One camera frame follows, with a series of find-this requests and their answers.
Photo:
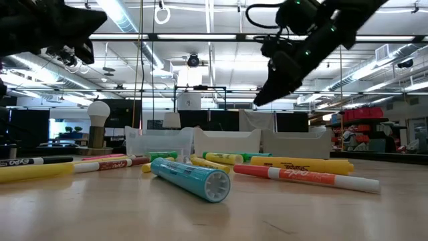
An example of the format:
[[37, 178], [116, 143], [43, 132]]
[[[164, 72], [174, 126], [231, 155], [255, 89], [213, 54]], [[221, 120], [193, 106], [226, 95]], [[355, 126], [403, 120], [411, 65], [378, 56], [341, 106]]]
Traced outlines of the red Expo marker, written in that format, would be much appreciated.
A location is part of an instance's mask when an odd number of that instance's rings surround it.
[[133, 159], [117, 159], [117, 160], [108, 160], [108, 161], [79, 163], [74, 165], [73, 173], [87, 173], [87, 172], [94, 172], [94, 171], [121, 169], [125, 167], [132, 167], [135, 165], [143, 165], [149, 162], [150, 162], [150, 159], [148, 157], [136, 157]]

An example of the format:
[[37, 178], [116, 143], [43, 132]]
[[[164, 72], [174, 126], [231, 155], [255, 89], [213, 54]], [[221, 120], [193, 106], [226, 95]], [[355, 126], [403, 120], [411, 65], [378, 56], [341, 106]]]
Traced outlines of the slim yellow marker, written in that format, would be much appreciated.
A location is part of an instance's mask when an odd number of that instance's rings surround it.
[[117, 160], [124, 160], [124, 159], [134, 159], [137, 156], [135, 155], [123, 155], [119, 157], [106, 157], [101, 159], [91, 159], [91, 160], [81, 160], [81, 161], [72, 161], [71, 164], [82, 164], [82, 163], [93, 163], [93, 162], [103, 162], [103, 161], [117, 161]]

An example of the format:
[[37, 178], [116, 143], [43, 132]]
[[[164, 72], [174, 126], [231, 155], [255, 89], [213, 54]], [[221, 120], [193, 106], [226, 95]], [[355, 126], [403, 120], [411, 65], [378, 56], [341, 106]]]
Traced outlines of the black Expo marker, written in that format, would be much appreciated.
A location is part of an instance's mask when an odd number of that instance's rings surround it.
[[20, 166], [20, 165], [57, 164], [57, 163], [72, 162], [73, 160], [74, 158], [72, 156], [9, 159], [9, 160], [0, 160], [0, 167], [14, 167], [14, 166]]

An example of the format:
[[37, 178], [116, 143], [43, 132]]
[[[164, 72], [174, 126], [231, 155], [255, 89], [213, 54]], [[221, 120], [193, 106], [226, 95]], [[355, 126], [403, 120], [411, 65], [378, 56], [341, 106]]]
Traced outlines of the long yellow highlighter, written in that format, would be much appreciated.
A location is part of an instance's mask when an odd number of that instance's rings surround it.
[[73, 170], [74, 165], [71, 163], [2, 167], [0, 168], [0, 183], [67, 175], [73, 173]]

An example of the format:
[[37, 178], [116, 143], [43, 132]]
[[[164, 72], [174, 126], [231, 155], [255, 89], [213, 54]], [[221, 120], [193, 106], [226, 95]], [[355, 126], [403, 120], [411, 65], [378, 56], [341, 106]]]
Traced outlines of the pink highlighter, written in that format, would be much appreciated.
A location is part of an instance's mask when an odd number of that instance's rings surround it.
[[111, 157], [123, 157], [125, 154], [110, 154], [110, 155], [101, 155], [101, 156], [95, 156], [95, 157], [85, 157], [82, 158], [82, 161], [91, 161], [96, 159], [104, 159], [104, 158], [111, 158]]

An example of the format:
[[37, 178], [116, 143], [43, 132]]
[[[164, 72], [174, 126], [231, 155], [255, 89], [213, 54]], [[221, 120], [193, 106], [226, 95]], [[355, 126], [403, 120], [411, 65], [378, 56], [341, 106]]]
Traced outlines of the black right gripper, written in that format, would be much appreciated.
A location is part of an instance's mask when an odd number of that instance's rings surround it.
[[262, 54], [270, 58], [268, 77], [254, 98], [256, 106], [263, 106], [292, 94], [304, 79], [331, 52], [341, 44], [352, 41], [352, 25], [349, 22], [326, 22], [313, 31], [304, 41], [281, 39], [283, 30], [273, 38], [265, 38]]

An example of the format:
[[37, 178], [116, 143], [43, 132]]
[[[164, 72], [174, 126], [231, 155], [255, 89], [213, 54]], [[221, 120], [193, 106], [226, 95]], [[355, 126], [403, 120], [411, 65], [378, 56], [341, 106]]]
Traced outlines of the orange Expo marker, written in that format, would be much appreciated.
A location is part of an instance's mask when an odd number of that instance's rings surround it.
[[362, 177], [318, 173], [313, 171], [299, 171], [293, 169], [281, 169], [277, 167], [264, 167], [257, 165], [234, 165], [233, 170], [239, 174], [266, 179], [306, 183], [310, 185], [322, 185], [367, 193], [381, 192], [381, 185], [378, 180], [366, 179]]

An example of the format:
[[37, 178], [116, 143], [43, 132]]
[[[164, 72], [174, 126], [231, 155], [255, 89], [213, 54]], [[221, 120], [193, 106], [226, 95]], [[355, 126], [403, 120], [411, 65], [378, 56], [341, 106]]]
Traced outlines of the black aluminium table frame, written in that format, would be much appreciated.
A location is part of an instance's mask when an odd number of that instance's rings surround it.
[[[13, 149], [16, 157], [36, 157], [54, 155], [76, 155], [75, 147], [38, 147], [34, 149]], [[375, 153], [355, 151], [332, 151], [330, 158], [337, 159], [361, 159], [368, 161], [385, 161], [391, 163], [405, 163], [428, 166], [428, 155], [402, 154], [402, 153]]]

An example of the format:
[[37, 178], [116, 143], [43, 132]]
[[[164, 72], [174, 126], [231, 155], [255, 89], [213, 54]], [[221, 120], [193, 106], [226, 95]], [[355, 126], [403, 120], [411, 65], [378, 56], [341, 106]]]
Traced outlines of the thick teal marker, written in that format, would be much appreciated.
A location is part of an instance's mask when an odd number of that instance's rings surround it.
[[158, 157], [150, 164], [151, 172], [178, 185], [208, 202], [222, 202], [229, 194], [231, 181], [228, 174], [219, 169], [169, 161]]

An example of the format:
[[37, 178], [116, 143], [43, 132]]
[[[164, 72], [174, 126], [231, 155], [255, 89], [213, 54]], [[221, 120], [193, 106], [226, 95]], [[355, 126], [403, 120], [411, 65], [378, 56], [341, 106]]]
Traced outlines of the yellow Sharpie highlighter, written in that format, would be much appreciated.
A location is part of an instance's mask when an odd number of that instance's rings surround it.
[[242, 164], [243, 157], [238, 154], [229, 154], [229, 153], [215, 153], [212, 160], [208, 160], [216, 163], [223, 163], [227, 165]]

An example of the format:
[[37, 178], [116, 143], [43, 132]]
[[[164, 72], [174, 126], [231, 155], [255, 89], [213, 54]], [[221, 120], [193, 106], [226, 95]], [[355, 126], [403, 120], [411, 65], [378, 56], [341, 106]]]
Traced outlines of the wooden bulb base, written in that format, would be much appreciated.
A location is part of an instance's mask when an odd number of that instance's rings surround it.
[[112, 148], [104, 146], [104, 127], [90, 127], [88, 146], [77, 147], [77, 154], [84, 156], [100, 156], [112, 154]]

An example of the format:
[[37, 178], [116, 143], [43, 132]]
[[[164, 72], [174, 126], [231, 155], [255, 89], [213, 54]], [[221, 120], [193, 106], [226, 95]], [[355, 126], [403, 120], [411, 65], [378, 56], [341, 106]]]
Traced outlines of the red storage bins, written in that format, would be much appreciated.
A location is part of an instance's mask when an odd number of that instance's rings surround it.
[[353, 121], [366, 118], [383, 118], [383, 111], [380, 107], [364, 107], [345, 110], [344, 121]]

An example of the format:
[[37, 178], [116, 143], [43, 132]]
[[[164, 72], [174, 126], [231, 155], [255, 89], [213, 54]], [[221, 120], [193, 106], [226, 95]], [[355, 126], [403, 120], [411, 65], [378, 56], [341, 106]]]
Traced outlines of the long ceiling light bar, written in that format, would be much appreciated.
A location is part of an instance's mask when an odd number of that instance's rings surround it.
[[[250, 33], [94, 33], [90, 39], [94, 42], [256, 42], [267, 36]], [[358, 44], [428, 44], [428, 35], [358, 35], [355, 40]]]

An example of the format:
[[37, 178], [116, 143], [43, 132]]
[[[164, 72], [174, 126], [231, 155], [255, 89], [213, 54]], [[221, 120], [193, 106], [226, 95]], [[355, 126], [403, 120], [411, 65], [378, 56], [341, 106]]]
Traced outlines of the large orange-yellow Sharpie highlighter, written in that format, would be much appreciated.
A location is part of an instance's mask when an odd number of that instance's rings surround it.
[[346, 159], [325, 160], [295, 157], [252, 157], [250, 164], [337, 175], [349, 175], [354, 171], [354, 165]]

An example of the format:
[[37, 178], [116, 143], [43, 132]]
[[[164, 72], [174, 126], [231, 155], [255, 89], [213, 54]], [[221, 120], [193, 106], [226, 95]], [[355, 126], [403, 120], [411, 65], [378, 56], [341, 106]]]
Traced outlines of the white lampshade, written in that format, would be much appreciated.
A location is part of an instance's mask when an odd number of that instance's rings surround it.
[[163, 128], [181, 129], [181, 118], [178, 112], [166, 112], [163, 119]]

